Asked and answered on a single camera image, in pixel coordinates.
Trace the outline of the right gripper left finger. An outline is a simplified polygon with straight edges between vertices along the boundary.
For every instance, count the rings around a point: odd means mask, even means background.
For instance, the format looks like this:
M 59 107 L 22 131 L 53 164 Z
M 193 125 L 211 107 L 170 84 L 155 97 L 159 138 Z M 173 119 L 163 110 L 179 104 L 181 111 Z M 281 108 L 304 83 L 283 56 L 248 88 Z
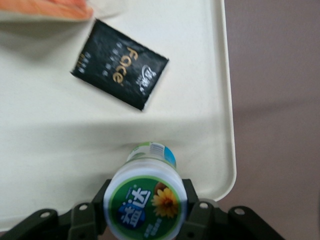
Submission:
M 104 196 L 110 182 L 107 179 L 90 202 L 81 202 L 71 210 L 71 240 L 97 240 L 104 233 Z

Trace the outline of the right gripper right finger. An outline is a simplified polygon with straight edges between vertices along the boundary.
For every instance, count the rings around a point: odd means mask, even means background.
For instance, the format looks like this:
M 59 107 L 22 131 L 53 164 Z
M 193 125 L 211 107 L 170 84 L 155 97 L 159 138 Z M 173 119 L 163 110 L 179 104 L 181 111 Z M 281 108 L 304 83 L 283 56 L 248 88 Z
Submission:
M 199 198 L 190 179 L 182 180 L 187 193 L 187 216 L 175 237 L 177 240 L 219 240 L 221 234 L 216 225 L 216 201 Z

